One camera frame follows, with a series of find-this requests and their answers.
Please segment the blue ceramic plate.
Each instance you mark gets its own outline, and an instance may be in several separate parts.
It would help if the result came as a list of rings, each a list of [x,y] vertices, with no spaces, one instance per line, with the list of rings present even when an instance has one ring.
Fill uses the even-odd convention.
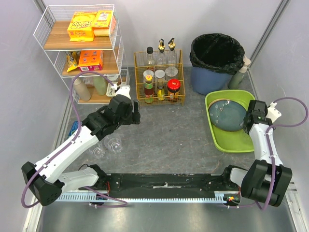
[[[246,109],[232,100],[218,100],[208,109],[211,124],[227,131],[235,132],[242,129]]]

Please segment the blue trash bin black bag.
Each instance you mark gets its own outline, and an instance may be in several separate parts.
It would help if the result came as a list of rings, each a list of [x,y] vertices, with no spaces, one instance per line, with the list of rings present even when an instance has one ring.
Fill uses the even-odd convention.
[[[191,43],[191,85],[207,95],[221,90],[243,65],[245,50],[235,38],[222,33],[197,36]]]

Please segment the grey green pump bottle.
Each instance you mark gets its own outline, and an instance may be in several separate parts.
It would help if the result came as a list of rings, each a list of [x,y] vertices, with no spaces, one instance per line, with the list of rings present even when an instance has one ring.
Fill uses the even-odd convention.
[[[251,60],[249,58],[247,58],[246,55],[244,55],[243,61],[244,61],[244,64],[243,64],[242,68],[240,70],[238,70],[237,73],[234,74],[232,76],[232,78],[230,79],[230,81],[227,85],[227,87],[229,89],[238,89],[239,88],[240,83],[242,82],[244,75],[247,72],[249,65],[251,64]]]

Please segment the yellow candy bag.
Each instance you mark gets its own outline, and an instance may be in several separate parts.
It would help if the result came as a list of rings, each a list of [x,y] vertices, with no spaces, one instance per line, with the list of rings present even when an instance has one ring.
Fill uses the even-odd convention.
[[[67,72],[71,72],[78,68],[78,62],[77,62],[77,52],[76,51],[70,51],[66,53],[66,60],[67,60]]]

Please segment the red lid sauce jar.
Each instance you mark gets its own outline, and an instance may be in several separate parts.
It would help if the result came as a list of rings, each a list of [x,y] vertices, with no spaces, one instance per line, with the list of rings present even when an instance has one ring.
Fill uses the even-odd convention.
[[[167,83],[168,99],[171,103],[176,103],[180,93],[181,83],[177,79],[170,79]]]

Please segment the blue green sponge pack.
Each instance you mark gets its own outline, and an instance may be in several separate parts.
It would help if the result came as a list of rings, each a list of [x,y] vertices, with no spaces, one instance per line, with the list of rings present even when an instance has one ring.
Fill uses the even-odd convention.
[[[70,128],[68,137],[71,137],[78,130],[78,127],[79,127],[79,122],[78,121],[74,121],[74,123],[72,124],[72,126]]]

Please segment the glass oil bottle gold spout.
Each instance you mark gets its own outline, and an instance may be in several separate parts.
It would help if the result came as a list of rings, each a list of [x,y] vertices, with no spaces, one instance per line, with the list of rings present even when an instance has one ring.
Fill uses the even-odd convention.
[[[176,68],[179,61],[178,61],[177,53],[175,51],[176,44],[174,40],[175,38],[171,38],[170,41],[168,42],[169,52],[168,52],[168,57],[167,57],[167,64],[171,67]]]

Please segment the white lid spice jar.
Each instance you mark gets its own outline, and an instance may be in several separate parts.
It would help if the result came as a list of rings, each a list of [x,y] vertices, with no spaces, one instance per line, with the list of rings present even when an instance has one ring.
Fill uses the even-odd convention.
[[[148,76],[148,75],[150,75],[151,77],[153,77],[153,76],[154,76],[154,72],[153,72],[152,70],[149,70],[149,69],[145,70],[145,71],[143,72],[143,77],[146,77],[146,76]]]

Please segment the beige squeeze bottle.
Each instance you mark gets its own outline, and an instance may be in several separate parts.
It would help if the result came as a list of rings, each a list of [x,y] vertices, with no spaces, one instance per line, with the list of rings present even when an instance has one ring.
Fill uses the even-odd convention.
[[[80,99],[83,101],[89,101],[91,98],[91,94],[86,86],[86,84],[84,83],[84,81],[78,77],[75,79],[73,86],[77,92],[77,94],[79,95]]]

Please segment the beige round plate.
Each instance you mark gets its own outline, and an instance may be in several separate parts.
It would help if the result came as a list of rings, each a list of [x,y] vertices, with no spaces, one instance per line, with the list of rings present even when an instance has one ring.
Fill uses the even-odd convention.
[[[213,100],[208,106],[208,112],[211,116],[219,114],[223,111],[225,106],[229,105],[229,103],[230,100],[225,98]]]

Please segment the yellow sponge pack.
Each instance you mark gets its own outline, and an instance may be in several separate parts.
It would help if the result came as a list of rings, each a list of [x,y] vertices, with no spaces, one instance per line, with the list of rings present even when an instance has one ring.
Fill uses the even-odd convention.
[[[113,10],[99,10],[92,23],[92,29],[96,37],[105,37],[110,34]]]

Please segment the tall clear jar silver lid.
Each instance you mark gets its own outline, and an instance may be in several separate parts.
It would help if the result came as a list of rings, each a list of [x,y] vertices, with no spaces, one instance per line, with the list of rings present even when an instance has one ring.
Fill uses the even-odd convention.
[[[166,81],[168,82],[169,80],[172,79],[179,79],[179,71],[176,67],[173,66],[169,66],[165,69],[165,77],[166,77]]]

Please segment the small yellow spice bottle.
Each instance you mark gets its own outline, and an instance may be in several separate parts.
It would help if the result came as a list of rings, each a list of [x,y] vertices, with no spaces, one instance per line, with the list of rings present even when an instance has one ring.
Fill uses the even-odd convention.
[[[165,90],[163,84],[157,84],[157,97],[159,101],[163,101],[165,99]]]

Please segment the dark soy sauce bottle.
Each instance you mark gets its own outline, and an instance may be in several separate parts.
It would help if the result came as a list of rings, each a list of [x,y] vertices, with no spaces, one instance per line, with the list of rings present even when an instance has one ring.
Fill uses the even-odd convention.
[[[146,59],[145,59],[145,66],[154,66],[155,59],[154,59],[154,51],[151,46],[147,47],[146,49]]]

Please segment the silver lid spice jar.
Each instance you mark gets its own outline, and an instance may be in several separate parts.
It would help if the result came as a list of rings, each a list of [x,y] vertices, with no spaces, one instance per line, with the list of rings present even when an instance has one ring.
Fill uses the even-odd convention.
[[[164,70],[156,70],[154,73],[154,77],[157,84],[164,84],[165,82],[165,71]]]

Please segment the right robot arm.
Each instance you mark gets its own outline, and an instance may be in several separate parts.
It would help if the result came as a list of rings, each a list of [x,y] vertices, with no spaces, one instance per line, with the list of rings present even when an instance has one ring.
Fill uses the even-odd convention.
[[[255,161],[249,170],[229,165],[229,180],[240,187],[241,196],[264,205],[278,207],[292,179],[292,170],[284,167],[273,140],[272,120],[263,101],[251,100],[243,129],[253,143]]]

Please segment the pale green bottle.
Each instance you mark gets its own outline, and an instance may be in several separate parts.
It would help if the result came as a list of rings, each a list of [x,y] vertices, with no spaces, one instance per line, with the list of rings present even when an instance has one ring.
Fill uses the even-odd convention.
[[[107,91],[106,80],[102,76],[93,77],[93,85],[99,95],[105,95]]]

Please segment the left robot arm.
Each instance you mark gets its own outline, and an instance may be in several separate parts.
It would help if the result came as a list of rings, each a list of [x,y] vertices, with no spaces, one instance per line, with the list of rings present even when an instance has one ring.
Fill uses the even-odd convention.
[[[47,206],[59,196],[79,188],[97,187],[105,180],[106,173],[98,165],[70,173],[64,170],[87,149],[106,136],[114,133],[121,125],[140,124],[139,101],[124,95],[113,97],[108,105],[89,114],[77,131],[56,150],[35,164],[26,162],[21,171],[26,187],[22,193],[22,205],[26,191],[30,190],[37,202]]]

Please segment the yellow snack box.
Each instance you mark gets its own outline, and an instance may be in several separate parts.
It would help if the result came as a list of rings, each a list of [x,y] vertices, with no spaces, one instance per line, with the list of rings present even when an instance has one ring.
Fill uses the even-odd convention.
[[[92,23],[97,12],[75,12],[67,32],[70,42],[92,42],[95,38]]]

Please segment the chobani yogurt tub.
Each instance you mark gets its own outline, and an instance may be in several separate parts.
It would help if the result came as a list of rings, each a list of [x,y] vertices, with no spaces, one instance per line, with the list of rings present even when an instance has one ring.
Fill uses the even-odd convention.
[[[112,85],[113,85],[113,84],[121,85],[121,84],[118,84],[118,82],[111,82],[111,83],[108,83],[106,95],[107,95],[108,97],[111,97],[111,98],[112,98],[113,95],[114,95],[114,90],[112,89]]]

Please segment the yellow cap sauce bottle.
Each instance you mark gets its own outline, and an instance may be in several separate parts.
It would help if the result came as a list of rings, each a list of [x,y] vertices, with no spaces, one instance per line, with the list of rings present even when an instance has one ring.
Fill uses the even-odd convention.
[[[153,85],[153,77],[151,75],[146,75],[145,83],[144,83],[144,95],[145,102],[152,103],[154,100],[154,85]]]

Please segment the white lid container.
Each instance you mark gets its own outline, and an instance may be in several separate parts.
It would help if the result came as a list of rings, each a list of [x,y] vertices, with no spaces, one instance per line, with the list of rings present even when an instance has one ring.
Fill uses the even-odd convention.
[[[106,77],[107,77],[110,81],[115,82],[115,81],[118,81],[119,75],[106,75]]]

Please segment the clear plastic cup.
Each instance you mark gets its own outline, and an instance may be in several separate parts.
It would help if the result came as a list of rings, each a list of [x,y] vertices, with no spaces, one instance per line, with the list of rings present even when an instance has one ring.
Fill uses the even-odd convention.
[[[115,154],[120,153],[123,150],[122,139],[119,134],[113,133],[107,135],[104,138],[104,145],[109,151]]]
[[[105,155],[105,149],[103,147],[102,142],[98,142],[95,145],[91,146],[88,149],[88,151],[91,155],[94,155],[97,159],[100,159]]]

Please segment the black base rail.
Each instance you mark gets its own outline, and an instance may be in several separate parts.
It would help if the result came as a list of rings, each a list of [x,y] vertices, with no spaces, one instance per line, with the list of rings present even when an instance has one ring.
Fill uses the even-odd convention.
[[[215,192],[239,192],[225,174],[108,174],[92,187],[114,198],[213,198]]]

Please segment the orange cardboard box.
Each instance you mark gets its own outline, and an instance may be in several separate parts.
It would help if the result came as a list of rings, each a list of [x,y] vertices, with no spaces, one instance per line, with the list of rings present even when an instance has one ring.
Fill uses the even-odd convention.
[[[83,50],[80,53],[78,68],[81,72],[100,71],[103,69],[102,50]]]

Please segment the green plastic tray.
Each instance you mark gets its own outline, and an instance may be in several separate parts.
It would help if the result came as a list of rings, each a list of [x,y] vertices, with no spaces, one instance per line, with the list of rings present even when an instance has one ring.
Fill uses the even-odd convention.
[[[214,91],[205,97],[208,123],[215,146],[218,150],[226,153],[253,152],[254,148],[252,140],[243,129],[235,132],[227,132],[211,124],[208,106],[213,100],[223,98],[241,104],[246,109],[246,111],[248,110],[250,101],[255,99],[254,95],[250,92],[239,89]]]

